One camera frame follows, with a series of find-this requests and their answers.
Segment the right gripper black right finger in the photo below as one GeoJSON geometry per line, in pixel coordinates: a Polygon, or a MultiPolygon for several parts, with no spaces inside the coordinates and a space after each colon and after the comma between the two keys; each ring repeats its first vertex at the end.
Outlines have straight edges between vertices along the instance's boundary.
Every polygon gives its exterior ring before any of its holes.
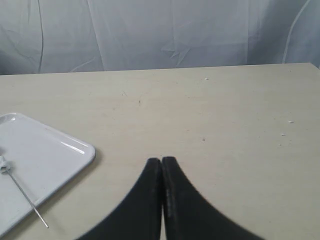
{"type": "Polygon", "coordinates": [[[191,184],[176,158],[162,158],[168,240],[249,240],[250,232],[216,210],[191,184]]]}

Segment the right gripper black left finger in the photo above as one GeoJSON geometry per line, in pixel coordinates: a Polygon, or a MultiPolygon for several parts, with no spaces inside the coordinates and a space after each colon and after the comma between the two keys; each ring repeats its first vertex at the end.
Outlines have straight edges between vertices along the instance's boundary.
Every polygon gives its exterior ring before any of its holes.
{"type": "Polygon", "coordinates": [[[150,158],[130,192],[80,240],[159,240],[162,227],[162,164],[150,158]]]}

